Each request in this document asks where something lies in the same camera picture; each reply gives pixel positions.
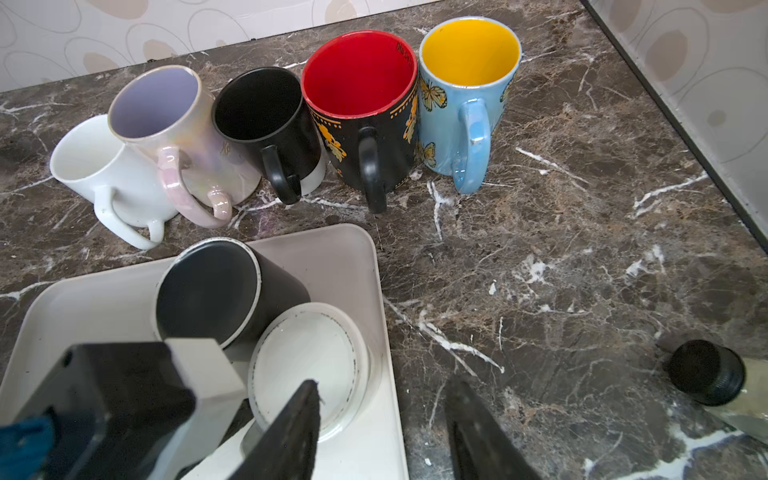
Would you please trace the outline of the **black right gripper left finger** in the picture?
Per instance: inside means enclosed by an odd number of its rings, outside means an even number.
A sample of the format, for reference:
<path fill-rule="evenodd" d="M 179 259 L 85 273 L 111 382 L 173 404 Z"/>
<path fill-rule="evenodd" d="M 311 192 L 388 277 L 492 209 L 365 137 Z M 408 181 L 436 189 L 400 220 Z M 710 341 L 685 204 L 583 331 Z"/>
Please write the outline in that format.
<path fill-rule="evenodd" d="M 320 430 L 317 383 L 305 380 L 268 428 L 254 424 L 240 450 L 243 461 L 230 479 L 311 479 Z"/>

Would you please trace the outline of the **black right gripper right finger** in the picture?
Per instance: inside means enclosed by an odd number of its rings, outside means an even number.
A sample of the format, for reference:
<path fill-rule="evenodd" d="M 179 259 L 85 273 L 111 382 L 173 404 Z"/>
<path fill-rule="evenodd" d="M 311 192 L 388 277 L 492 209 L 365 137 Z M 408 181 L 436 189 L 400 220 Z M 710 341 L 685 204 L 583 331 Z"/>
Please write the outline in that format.
<path fill-rule="evenodd" d="M 539 479 L 540 475 L 462 377 L 446 386 L 444 409 L 455 479 Z"/>

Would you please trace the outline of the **cream white mug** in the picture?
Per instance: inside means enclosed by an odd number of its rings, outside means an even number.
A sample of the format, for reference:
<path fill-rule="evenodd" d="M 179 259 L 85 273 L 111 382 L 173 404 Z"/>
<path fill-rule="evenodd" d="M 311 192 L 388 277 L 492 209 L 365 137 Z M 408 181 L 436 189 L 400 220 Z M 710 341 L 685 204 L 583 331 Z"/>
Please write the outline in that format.
<path fill-rule="evenodd" d="M 292 307 L 257 342 L 247 369 L 254 423 L 241 450 L 261 440 L 306 380 L 319 393 L 319 441 L 349 457 L 369 455 L 362 416 L 381 373 L 381 332 L 370 312 L 350 315 L 322 302 Z"/>

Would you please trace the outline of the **white ribbed mug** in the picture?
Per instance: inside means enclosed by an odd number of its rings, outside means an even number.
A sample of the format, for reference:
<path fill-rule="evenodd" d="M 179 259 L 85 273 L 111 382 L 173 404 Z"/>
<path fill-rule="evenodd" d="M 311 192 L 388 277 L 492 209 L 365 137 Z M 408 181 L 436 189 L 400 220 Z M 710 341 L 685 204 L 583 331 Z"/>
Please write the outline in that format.
<path fill-rule="evenodd" d="M 49 167 L 54 178 L 93 204 L 106 228 L 140 250 L 157 247 L 165 223 L 178 214 L 156 166 L 112 133 L 105 114 L 70 130 Z"/>

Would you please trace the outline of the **black and white mug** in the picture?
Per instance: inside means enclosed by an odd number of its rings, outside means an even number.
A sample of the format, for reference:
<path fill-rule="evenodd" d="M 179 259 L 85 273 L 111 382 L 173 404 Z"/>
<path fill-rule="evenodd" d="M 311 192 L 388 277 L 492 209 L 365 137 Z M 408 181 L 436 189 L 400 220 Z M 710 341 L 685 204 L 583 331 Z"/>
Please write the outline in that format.
<path fill-rule="evenodd" d="M 299 202 L 322 182 L 323 147 L 293 72 L 269 66 L 239 75 L 217 95 L 212 123 L 283 204 Z"/>

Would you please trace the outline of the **pink ceramic mug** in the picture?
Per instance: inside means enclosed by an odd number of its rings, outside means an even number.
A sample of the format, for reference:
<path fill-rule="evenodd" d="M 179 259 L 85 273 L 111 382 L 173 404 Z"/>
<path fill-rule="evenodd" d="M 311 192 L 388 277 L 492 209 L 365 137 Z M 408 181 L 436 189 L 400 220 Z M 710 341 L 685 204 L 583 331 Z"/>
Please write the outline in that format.
<path fill-rule="evenodd" d="M 195 71 L 169 65 L 129 82 L 108 111 L 112 133 L 156 166 L 171 204 L 210 229 L 228 224 L 261 180 L 213 126 L 213 103 Z"/>

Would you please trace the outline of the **black skull mug red inside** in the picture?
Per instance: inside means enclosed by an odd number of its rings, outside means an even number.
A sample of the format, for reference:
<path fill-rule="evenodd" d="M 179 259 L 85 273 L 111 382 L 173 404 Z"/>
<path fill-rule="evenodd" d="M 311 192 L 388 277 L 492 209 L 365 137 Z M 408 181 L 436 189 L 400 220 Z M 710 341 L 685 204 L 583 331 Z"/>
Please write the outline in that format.
<path fill-rule="evenodd" d="M 309 58 L 300 85 L 334 169 L 373 214 L 409 176 L 418 140 L 418 64 L 392 33 L 355 31 Z"/>

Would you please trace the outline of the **blue butterfly mug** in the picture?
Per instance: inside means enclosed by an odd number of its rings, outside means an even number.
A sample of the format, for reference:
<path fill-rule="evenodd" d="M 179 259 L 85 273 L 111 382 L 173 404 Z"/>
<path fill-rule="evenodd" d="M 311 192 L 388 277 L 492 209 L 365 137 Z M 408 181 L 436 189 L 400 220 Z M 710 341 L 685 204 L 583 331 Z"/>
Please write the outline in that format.
<path fill-rule="evenodd" d="M 475 193 L 485 179 L 521 57 L 516 34 L 485 17 L 445 21 L 420 44 L 417 160 L 452 177 L 461 194 Z"/>

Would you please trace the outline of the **small black mug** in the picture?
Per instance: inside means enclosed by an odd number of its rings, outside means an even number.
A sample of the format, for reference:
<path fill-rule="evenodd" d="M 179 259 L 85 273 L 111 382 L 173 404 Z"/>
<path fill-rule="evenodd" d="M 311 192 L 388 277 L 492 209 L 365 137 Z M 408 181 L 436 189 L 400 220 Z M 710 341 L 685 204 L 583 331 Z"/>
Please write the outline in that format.
<path fill-rule="evenodd" d="M 160 339 L 208 338 L 224 349 L 255 343 L 305 285 L 244 242 L 217 237 L 179 254 L 159 281 L 151 324 Z"/>

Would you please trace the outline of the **beige plastic tray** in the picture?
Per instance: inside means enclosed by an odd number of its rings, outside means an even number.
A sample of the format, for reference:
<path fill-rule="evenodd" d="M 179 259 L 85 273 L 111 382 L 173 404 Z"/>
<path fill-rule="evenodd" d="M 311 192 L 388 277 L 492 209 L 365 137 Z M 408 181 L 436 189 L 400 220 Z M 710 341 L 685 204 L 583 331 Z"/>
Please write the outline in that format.
<path fill-rule="evenodd" d="M 337 224 L 251 242 L 300 280 L 312 300 L 357 324 L 381 377 L 376 393 L 344 431 L 319 444 L 316 479 L 409 476 L 375 244 L 354 224 Z M 10 423 L 71 345 L 149 341 L 161 259 L 73 277 L 43 290 L 29 307 L 1 383 L 1 422 Z"/>

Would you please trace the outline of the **small bottle black cap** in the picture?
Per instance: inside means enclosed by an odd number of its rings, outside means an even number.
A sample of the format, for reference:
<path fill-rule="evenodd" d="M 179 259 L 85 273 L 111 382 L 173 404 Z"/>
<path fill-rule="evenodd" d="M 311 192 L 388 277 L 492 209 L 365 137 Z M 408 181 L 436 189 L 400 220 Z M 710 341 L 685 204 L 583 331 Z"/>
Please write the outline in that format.
<path fill-rule="evenodd" d="M 673 352 L 666 371 L 675 388 L 710 414 L 767 442 L 765 360 L 742 357 L 706 340 L 691 340 Z"/>

